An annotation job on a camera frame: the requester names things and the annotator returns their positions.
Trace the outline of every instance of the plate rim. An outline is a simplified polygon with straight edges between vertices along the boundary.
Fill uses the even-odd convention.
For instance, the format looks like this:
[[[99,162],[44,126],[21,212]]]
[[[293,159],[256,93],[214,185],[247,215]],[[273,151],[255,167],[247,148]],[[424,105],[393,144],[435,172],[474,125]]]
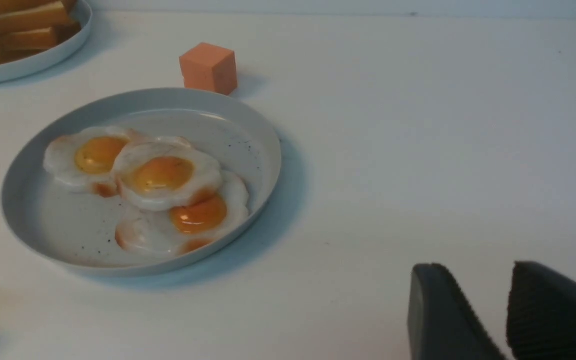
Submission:
[[[262,212],[265,210],[265,207],[266,207],[268,201],[270,200],[270,198],[272,198],[272,195],[274,194],[275,189],[277,187],[277,183],[279,182],[279,177],[281,176],[281,172],[283,170],[283,156],[282,156],[281,140],[279,138],[279,135],[277,134],[275,126],[265,116],[263,116],[263,114],[258,112],[256,109],[254,109],[250,105],[247,105],[243,101],[240,101],[240,100],[233,98],[231,96],[222,95],[220,93],[215,93],[213,91],[205,91],[205,90],[201,90],[201,89],[176,88],[176,87],[144,88],[144,89],[136,89],[136,90],[132,90],[132,91],[125,91],[125,92],[117,93],[117,94],[110,95],[110,96],[105,96],[103,98],[99,98],[98,100],[94,100],[94,101],[91,101],[87,104],[76,107],[75,109],[67,112],[66,114],[55,119],[54,121],[51,121],[51,123],[48,123],[48,125],[42,127],[41,130],[39,130],[39,132],[37,132],[34,136],[32,136],[30,139],[28,139],[28,141],[25,142],[25,144],[22,146],[21,150],[19,150],[16,153],[16,155],[14,156],[14,158],[12,159],[12,161],[9,162],[7,169],[6,169],[6,173],[5,173],[4,178],[3,178],[2,185],[0,187],[0,214],[4,220],[4,223],[6,224],[6,227],[9,230],[9,233],[14,237],[14,239],[16,239],[16,241],[23,244],[23,246],[26,249],[29,249],[35,255],[39,255],[39,257],[41,257],[45,260],[49,260],[53,264],[57,264],[64,269],[72,269],[73,271],[76,271],[76,272],[81,273],[81,274],[89,274],[89,275],[93,275],[93,276],[99,276],[102,278],[139,277],[139,276],[150,276],[153,274],[162,274],[165,272],[172,271],[173,269],[168,269],[168,270],[164,270],[164,271],[155,271],[155,270],[157,268],[160,268],[160,267],[166,267],[166,265],[172,265],[174,262],[177,262],[180,259],[182,259],[183,257],[185,257],[184,255],[182,255],[182,256],[172,257],[170,259],[159,259],[159,260],[156,260],[156,261],[148,263],[148,264],[138,264],[138,265],[133,265],[133,266],[118,266],[118,267],[100,267],[100,266],[86,266],[86,265],[82,265],[82,264],[73,264],[71,262],[66,262],[64,260],[57,259],[55,257],[51,257],[51,256],[47,255],[46,253],[42,253],[41,251],[30,246],[30,244],[26,243],[26,241],[23,240],[18,235],[18,233],[13,229],[13,227],[10,225],[9,217],[7,217],[6,210],[5,210],[6,204],[5,204],[4,194],[6,192],[6,189],[8,187],[9,182],[12,181],[11,177],[10,177],[11,176],[11,169],[14,166],[14,164],[16,164],[16,162],[19,161],[20,156],[26,150],[26,148],[28,146],[30,146],[31,143],[42,132],[44,132],[49,127],[53,126],[55,123],[61,121],[63,118],[68,117],[71,114],[73,114],[74,112],[77,112],[80,109],[84,109],[86,107],[89,107],[93,104],[100,103],[102,101],[108,101],[112,98],[119,98],[121,96],[127,96],[130,94],[136,94],[136,93],[140,93],[140,92],[151,92],[151,91],[198,92],[198,93],[203,93],[203,94],[206,94],[209,96],[215,96],[216,98],[221,98],[222,100],[232,101],[234,103],[237,103],[239,106],[247,108],[247,110],[249,110],[250,112],[254,112],[255,114],[258,115],[258,117],[260,119],[262,119],[265,123],[267,123],[267,125],[269,126],[269,129],[272,131],[272,134],[274,135],[273,142],[275,143],[275,146],[278,150],[278,171],[276,172],[275,176],[273,176],[272,178],[269,178],[268,182],[270,183],[270,191],[269,191],[268,195],[266,196],[266,198],[263,199],[259,208],[255,211],[250,212],[250,214],[248,215],[246,220],[244,222],[242,222],[239,226],[237,226],[237,228],[235,228],[233,231],[230,231],[227,235],[225,235],[221,239],[219,239],[217,241],[213,241],[212,243],[210,243],[210,244],[202,247],[201,249],[197,250],[197,251],[207,251],[210,248],[217,248],[217,246],[218,246],[218,248],[215,251],[211,251],[211,253],[209,253],[208,255],[202,256],[198,259],[190,260],[190,262],[188,262],[187,264],[184,264],[182,266],[175,266],[173,269],[174,270],[182,269],[182,268],[185,268],[185,267],[190,266],[192,264],[195,264],[197,262],[200,262],[201,260],[205,260],[206,258],[209,258],[210,256],[214,255],[215,253],[221,251],[223,248],[225,248],[226,246],[231,244],[233,241],[237,240],[243,234],[243,232],[246,231],[247,228],[249,228],[254,223],[254,221],[256,221],[256,219],[259,217],[259,215],[262,214]],[[224,243],[224,241],[228,237],[230,237],[230,235],[232,235],[234,233],[237,233],[237,235],[234,236],[233,239],[231,239],[230,241],[227,241],[226,243]]]

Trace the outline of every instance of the white wall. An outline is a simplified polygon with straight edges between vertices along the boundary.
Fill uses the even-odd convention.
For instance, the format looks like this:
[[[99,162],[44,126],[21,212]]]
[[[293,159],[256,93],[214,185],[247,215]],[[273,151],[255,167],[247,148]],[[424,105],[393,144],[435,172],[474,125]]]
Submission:
[[[89,0],[97,9],[576,19],[576,0]]]

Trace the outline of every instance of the gray plate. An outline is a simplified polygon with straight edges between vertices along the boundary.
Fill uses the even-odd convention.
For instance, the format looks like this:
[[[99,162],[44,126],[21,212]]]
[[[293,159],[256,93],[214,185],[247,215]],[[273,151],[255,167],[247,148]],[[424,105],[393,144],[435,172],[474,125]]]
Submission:
[[[114,240],[123,212],[121,199],[68,193],[42,165],[46,147],[57,137],[108,125],[186,137],[244,179],[250,193],[249,219],[226,237],[171,260],[122,250]],[[148,276],[198,262],[235,240],[259,216],[277,184],[281,164],[272,125],[247,105],[206,91],[146,89],[85,105],[42,130],[10,166],[1,204],[10,229],[39,255],[86,275]]]

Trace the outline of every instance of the egg yolk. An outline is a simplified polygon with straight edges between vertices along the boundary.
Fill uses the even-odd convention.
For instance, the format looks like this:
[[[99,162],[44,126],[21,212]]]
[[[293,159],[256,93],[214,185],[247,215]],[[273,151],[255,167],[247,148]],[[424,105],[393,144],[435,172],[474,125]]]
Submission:
[[[109,173],[126,144],[120,137],[93,137],[77,150],[75,164],[86,174]]]
[[[179,232],[197,234],[219,226],[226,219],[228,208],[224,199],[216,194],[197,205],[173,207],[169,214],[170,221]]]
[[[186,184],[195,171],[192,162],[174,156],[155,157],[132,174],[132,184],[144,193],[157,189],[173,191]]]

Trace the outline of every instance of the foam block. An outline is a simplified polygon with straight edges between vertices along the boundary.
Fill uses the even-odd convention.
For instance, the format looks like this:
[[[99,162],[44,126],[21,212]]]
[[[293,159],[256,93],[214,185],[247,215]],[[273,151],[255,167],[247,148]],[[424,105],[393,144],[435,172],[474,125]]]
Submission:
[[[183,84],[189,89],[229,95],[237,89],[235,52],[202,42],[179,57]]]

